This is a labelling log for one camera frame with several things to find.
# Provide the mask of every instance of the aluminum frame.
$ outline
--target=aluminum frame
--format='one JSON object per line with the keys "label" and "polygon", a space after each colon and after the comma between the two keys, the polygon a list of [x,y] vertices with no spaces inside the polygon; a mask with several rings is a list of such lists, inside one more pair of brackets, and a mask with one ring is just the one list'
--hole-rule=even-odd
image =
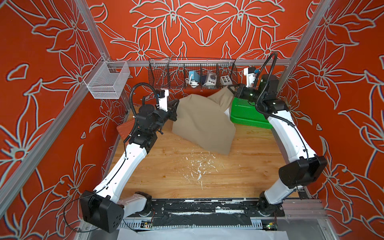
{"label": "aluminum frame", "polygon": [[99,50],[100,55],[104,58],[105,61],[110,61],[111,56],[109,55],[107,46],[104,43],[103,38],[98,30],[98,27],[93,20],[91,11],[89,10],[88,4],[85,0],[74,0],[76,6],[82,15],[85,25],[87,25],[89,33],[92,36],[93,41],[96,44],[97,49]]}
{"label": "aluminum frame", "polygon": [[[101,67],[101,63],[95,66],[87,77],[91,78],[96,73],[97,69]],[[61,110],[52,124],[48,127],[45,133],[41,136],[39,141],[23,159],[11,177],[6,181],[0,189],[0,218],[2,218],[11,205],[13,200],[19,194],[20,190],[32,175],[40,161],[43,159],[53,142],[59,136],[73,113],[76,111],[80,103],[88,94],[88,89],[85,84],[81,84],[79,89],[69,100],[68,104]]]}
{"label": "aluminum frame", "polygon": [[[294,221],[294,220],[305,220],[305,219],[316,219],[318,222],[318,226],[321,228],[321,231],[324,235],[324,238],[326,240],[339,240],[334,228],[332,227],[332,224],[330,223],[330,220],[326,214],[326,211],[323,208],[323,205],[321,204],[321,200],[319,199],[293,199],[293,198],[287,198],[283,202],[283,209],[285,212],[285,217],[277,217],[277,219],[285,219],[287,221]],[[130,217],[125,218],[130,219],[130,222],[134,221],[141,221],[141,220],[150,220],[150,217]],[[273,220],[274,217],[249,217],[252,223],[258,222],[260,220]],[[81,230],[87,231],[89,229],[92,229],[92,225],[81,221]],[[117,233],[111,233],[105,235],[106,232],[96,230],[92,234],[91,233],[77,233],[75,236],[75,240],[87,240],[87,239],[117,239]]]}
{"label": "aluminum frame", "polygon": [[[135,60],[129,60],[129,61],[107,61],[107,64],[109,68],[122,68],[124,63],[126,62],[128,64],[128,67],[149,67],[149,61],[135,61]],[[229,59],[220,59],[220,60],[173,60],[172,62],[178,62],[178,63],[227,63],[230,61]],[[168,59],[164,60],[156,60],[156,63],[167,63]],[[251,59],[251,60],[245,60],[245,59],[236,59],[236,65],[237,66],[261,66],[265,62],[265,59]],[[290,65],[291,60],[290,59],[277,59],[276,65],[278,66],[288,66]]]}
{"label": "aluminum frame", "polygon": [[301,36],[295,50],[293,51],[292,57],[290,58],[290,64],[287,66],[287,68],[284,70],[283,74],[280,77],[281,80],[279,81],[279,85],[277,87],[278,91],[281,89],[282,85],[288,79],[288,76],[291,74],[294,67],[296,66],[296,63],[301,57],[301,54],[307,46],[307,43],[309,42],[310,38],[314,34],[316,27],[319,25],[321,18],[324,16],[331,2],[332,0],[322,0],[317,6],[312,18],[308,22],[308,26],[305,28],[303,35]]}

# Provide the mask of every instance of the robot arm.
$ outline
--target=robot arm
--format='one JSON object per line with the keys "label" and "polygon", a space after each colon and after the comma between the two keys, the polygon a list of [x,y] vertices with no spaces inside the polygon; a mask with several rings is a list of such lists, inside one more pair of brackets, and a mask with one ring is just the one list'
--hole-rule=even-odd
{"label": "robot arm", "polygon": [[[249,69],[244,69],[244,74],[248,73]],[[258,81],[259,75],[260,72],[255,76],[255,80],[252,80]],[[246,85],[235,84],[229,85],[228,88],[235,97],[255,103],[256,110],[264,115],[281,139],[289,161],[287,165],[279,169],[279,179],[272,187],[260,194],[259,213],[269,216],[281,206],[283,200],[295,188],[316,181],[327,165],[327,161],[323,156],[316,155],[315,151],[308,145],[293,123],[288,107],[276,97],[279,79],[274,75],[264,74],[261,77],[259,87],[253,88],[248,81],[249,76],[248,73]]]}
{"label": "robot arm", "polygon": [[120,199],[121,192],[139,163],[149,153],[156,142],[156,132],[161,132],[165,122],[177,120],[176,109],[179,100],[167,102],[167,89],[156,90],[159,108],[144,104],[136,114],[129,144],[110,173],[97,185],[93,192],[84,191],[80,198],[83,219],[109,233],[113,232],[124,217],[139,212],[148,215],[151,211],[152,197],[136,192],[127,199]]}

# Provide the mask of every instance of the blue component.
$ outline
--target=blue component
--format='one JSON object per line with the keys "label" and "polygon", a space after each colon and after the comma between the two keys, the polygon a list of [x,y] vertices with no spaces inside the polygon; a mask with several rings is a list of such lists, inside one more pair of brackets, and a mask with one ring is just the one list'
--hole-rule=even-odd
{"label": "blue component", "polygon": [[189,71],[188,78],[191,77],[191,80],[194,80],[196,82],[200,82],[200,75],[196,71]]}

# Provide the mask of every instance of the wire mesh basket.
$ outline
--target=wire mesh basket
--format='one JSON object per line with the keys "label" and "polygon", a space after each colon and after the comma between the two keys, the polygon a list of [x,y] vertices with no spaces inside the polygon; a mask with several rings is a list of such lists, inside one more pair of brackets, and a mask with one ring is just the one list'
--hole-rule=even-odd
{"label": "wire mesh basket", "polygon": [[[169,89],[220,89],[221,76],[228,75],[233,84],[237,84],[237,68],[235,59],[219,58],[180,58],[149,59],[148,80],[154,88]],[[216,74],[216,85],[192,87],[188,79],[189,71],[196,71],[199,76],[206,76],[209,72]]]}
{"label": "wire mesh basket", "polygon": [[96,99],[119,99],[129,78],[130,70],[125,62],[120,72],[111,73],[105,62],[92,78],[84,81],[92,96]]}

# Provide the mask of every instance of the wooden table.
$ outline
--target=wooden table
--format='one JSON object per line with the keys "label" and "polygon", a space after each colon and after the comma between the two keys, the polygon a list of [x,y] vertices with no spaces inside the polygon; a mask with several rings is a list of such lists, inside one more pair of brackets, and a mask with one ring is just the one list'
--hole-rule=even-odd
{"label": "wooden table", "polygon": [[[230,154],[221,155],[173,134],[172,124],[167,121],[164,134],[157,134],[155,145],[132,174],[121,198],[136,191],[153,198],[259,197],[285,165],[269,129],[235,124]],[[123,153],[120,140],[110,169]]]}

